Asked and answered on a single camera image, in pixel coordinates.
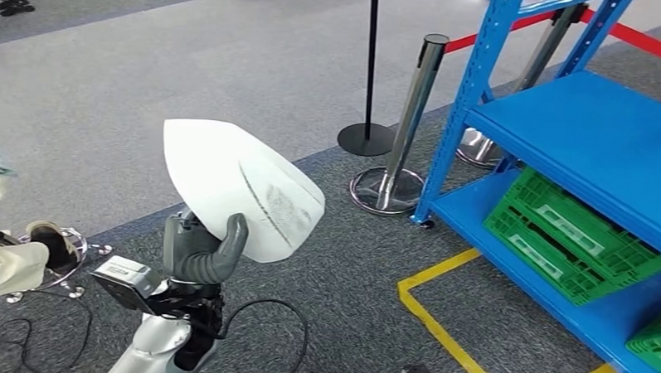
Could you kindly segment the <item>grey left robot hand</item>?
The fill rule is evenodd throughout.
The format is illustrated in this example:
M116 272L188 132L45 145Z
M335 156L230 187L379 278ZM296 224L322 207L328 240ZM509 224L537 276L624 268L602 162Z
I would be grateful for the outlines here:
M241 213L229 216L222 239L211 234L192 211L170 215L163 232L164 272L186 283L223 283L234 273L249 233Z

